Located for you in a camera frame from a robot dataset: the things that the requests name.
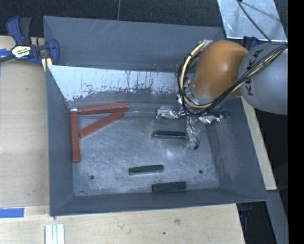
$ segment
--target bin floor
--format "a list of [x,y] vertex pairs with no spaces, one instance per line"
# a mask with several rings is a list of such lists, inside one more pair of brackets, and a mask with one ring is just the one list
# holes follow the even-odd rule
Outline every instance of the bin floor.
[[[99,118],[79,117],[80,129]],[[197,150],[187,148],[183,140],[153,138],[155,130],[184,132],[186,127],[186,118],[157,121],[155,113],[128,113],[80,139],[81,162],[73,164],[74,194],[151,192],[154,183],[175,181],[185,181],[188,190],[219,187],[207,127],[198,126],[201,142]],[[164,165],[161,173],[128,173],[130,167],[159,164]]]

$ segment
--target gray bin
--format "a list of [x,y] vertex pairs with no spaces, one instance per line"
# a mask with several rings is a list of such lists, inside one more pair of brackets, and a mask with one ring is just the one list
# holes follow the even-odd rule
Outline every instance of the gray bin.
[[[204,126],[197,150],[155,130],[184,131],[186,120],[156,120],[176,104],[176,72],[201,40],[224,39],[220,28],[45,17],[45,40],[57,39],[60,60],[47,69],[50,215],[74,215],[267,199],[242,102],[229,101],[222,124]],[[80,139],[72,163],[69,110],[129,102],[125,117]],[[104,115],[79,116],[80,129]],[[129,175],[129,167],[164,165]],[[152,184],[185,181],[182,191]]]

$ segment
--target black floor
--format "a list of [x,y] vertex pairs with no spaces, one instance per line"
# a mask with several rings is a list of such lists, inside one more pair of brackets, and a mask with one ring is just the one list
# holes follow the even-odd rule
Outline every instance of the black floor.
[[[288,0],[274,1],[288,37]],[[0,35],[7,35],[5,23],[16,15],[33,18],[33,37],[43,37],[44,15],[222,27],[216,0],[0,0]],[[288,216],[287,117],[262,111],[257,117]],[[275,243],[265,203],[238,206],[242,225],[247,221],[246,243]]]

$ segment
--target clamp label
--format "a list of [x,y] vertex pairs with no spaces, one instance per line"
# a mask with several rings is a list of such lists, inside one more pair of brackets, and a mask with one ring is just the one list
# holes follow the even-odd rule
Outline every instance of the clamp label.
[[31,56],[31,47],[16,46],[12,49],[12,53],[16,58],[28,58]]

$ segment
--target wooden table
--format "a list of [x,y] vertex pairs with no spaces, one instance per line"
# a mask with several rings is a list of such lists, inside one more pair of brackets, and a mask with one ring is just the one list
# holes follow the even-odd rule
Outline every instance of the wooden table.
[[[13,46],[0,36],[0,49]],[[0,219],[0,243],[44,243],[48,224],[64,224],[67,244],[245,243],[235,204],[50,217],[44,71],[15,60],[1,68],[0,207],[25,209]],[[254,109],[243,103],[266,189],[276,190]]]

